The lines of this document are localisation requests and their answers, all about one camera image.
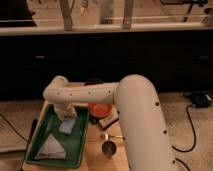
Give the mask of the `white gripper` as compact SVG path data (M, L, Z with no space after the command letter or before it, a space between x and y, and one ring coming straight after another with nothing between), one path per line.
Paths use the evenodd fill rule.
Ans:
M61 121L63 121L66 117L75 118L77 116L75 107L72 104L68 104L67 106L55 105L54 111Z

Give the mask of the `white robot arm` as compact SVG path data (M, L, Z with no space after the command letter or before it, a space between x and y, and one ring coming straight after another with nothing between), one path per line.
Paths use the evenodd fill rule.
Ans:
M119 82L72 87L67 78L57 76L43 97L58 115L73 102L115 106L129 171L178 171L157 92L146 77L129 75Z

